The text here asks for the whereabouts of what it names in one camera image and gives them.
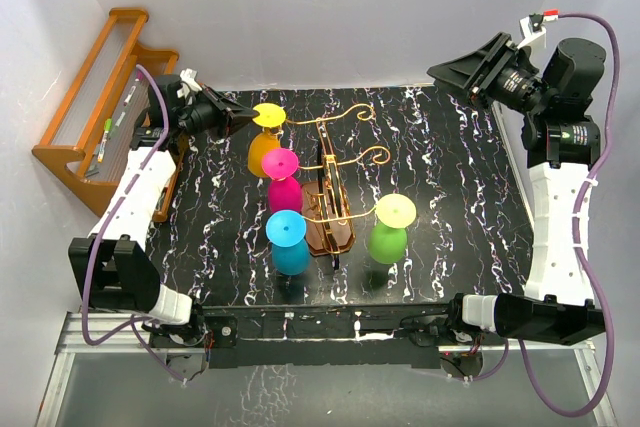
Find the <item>orange yellow wine glass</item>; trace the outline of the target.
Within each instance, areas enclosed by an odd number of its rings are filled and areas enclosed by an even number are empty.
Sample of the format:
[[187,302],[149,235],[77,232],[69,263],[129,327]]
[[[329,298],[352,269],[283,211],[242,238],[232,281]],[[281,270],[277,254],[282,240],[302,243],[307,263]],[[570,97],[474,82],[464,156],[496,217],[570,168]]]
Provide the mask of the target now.
[[252,140],[248,150],[248,169],[256,177],[266,178],[262,168],[263,157],[271,150],[280,147],[283,124],[287,117],[285,110],[275,103],[261,103],[253,110],[257,116],[253,123],[261,128],[261,132]]

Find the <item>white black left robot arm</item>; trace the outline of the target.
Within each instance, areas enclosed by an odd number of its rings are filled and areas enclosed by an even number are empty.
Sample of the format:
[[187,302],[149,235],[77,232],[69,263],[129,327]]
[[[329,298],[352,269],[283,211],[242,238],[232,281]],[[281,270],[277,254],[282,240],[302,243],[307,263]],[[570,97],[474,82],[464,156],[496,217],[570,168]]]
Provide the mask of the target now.
[[82,299],[82,335],[89,345],[107,339],[90,334],[87,316],[93,309],[127,312],[127,326],[171,327],[174,337],[186,346],[204,339],[206,321],[193,313],[189,295],[161,279],[146,253],[147,235],[163,190],[177,170],[173,158],[177,138],[206,131],[227,138],[258,115],[253,108],[175,74],[153,78],[147,98],[124,173],[107,209],[90,233],[74,238],[68,248]]

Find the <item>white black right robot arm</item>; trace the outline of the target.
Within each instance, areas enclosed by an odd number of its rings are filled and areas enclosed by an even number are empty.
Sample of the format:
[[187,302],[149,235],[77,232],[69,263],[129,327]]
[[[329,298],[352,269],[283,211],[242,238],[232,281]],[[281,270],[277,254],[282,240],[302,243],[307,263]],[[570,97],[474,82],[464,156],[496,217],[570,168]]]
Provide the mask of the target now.
[[481,331],[504,338],[573,345],[605,330],[573,238],[588,225],[588,212],[574,204],[600,155],[600,129],[587,115],[592,92],[604,73],[606,51],[582,38],[555,48],[544,70],[499,33],[480,49],[432,66],[436,87],[476,107],[493,102],[523,116],[521,139],[534,193],[533,253],[523,295],[458,294],[450,303],[447,335],[466,344]]

